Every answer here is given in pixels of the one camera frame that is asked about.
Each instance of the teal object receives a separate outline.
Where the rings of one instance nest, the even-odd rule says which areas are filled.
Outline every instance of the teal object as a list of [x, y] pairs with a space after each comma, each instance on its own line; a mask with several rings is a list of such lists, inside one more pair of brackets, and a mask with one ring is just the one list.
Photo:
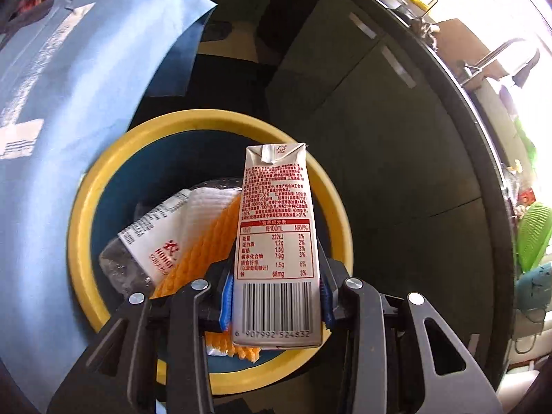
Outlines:
[[552, 267], [551, 263], [537, 266], [522, 275], [515, 284], [517, 306], [521, 311], [530, 309], [546, 309], [552, 298]]
[[518, 229], [517, 253], [524, 273], [538, 266], [552, 236], [552, 208], [536, 202], [522, 218]]

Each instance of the floor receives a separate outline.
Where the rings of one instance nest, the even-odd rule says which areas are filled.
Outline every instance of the floor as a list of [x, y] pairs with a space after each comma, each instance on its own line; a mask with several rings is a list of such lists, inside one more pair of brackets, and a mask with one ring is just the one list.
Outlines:
[[129, 128], [151, 118], [187, 109], [222, 109], [269, 121], [264, 88], [278, 55], [255, 38], [253, 25], [233, 23], [220, 41], [199, 44], [185, 96], [144, 97]]

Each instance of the black countertop edge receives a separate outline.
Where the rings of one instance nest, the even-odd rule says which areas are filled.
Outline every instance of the black countertop edge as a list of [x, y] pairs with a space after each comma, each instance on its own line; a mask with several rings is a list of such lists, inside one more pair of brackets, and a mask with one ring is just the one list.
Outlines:
[[473, 103], [441, 59], [379, 0], [351, 1], [396, 41], [420, 69], [450, 115], [470, 157], [481, 190], [493, 255], [494, 288], [489, 290], [494, 292], [495, 306], [484, 372], [496, 389], [510, 349], [515, 282], [514, 214], [504, 198], [498, 155]]

